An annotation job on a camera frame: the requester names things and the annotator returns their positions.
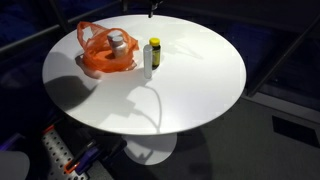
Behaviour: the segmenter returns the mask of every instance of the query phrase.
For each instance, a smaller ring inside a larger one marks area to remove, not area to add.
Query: orange plastic bag
[[[83,30],[87,27],[91,28],[93,35],[85,41]],[[107,35],[113,30],[121,31],[124,42],[127,43],[128,52],[120,58],[114,57],[107,40]],[[129,36],[126,31],[120,28],[107,29],[90,22],[80,22],[77,26],[77,33],[78,41],[84,50],[83,63],[90,69],[110,73],[132,70],[136,67],[133,51],[139,50],[138,41]]]

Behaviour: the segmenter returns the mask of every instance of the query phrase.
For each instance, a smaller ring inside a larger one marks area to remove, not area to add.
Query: table pedestal base
[[[123,136],[127,141],[124,149],[133,161],[143,165],[158,164],[167,159],[177,143],[177,134],[154,136]]]

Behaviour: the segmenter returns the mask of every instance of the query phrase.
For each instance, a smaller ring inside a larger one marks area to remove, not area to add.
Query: yellow bottle cap
[[[151,46],[159,46],[160,45],[160,39],[159,38],[150,38],[149,44]]]

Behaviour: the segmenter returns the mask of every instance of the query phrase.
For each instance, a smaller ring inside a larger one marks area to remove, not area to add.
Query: white round table
[[[43,83],[53,102],[74,119],[124,135],[125,152],[138,163],[150,165],[166,159],[175,147],[177,132],[219,117],[244,89],[246,69],[241,56],[206,27],[156,15],[120,16],[95,23],[122,28],[138,40],[137,67],[116,73],[86,69],[73,31],[49,52]],[[85,36],[91,36],[89,30]],[[161,63],[152,79],[146,79],[142,50],[151,37],[161,41]]]

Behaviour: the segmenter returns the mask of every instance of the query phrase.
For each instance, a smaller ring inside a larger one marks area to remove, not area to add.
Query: label
[[[160,50],[152,51],[152,66],[159,66],[160,64]]]

